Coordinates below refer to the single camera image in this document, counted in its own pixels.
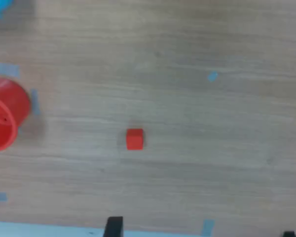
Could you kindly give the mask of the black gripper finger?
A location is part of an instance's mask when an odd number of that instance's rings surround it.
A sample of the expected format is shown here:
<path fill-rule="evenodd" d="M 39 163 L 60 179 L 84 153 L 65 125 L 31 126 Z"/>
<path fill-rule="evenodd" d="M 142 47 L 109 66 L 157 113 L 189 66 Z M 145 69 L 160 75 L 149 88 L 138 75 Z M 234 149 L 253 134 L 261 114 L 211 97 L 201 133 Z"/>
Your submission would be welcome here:
<path fill-rule="evenodd" d="M 103 237 L 123 237 L 122 216 L 111 216 L 107 219 Z"/>

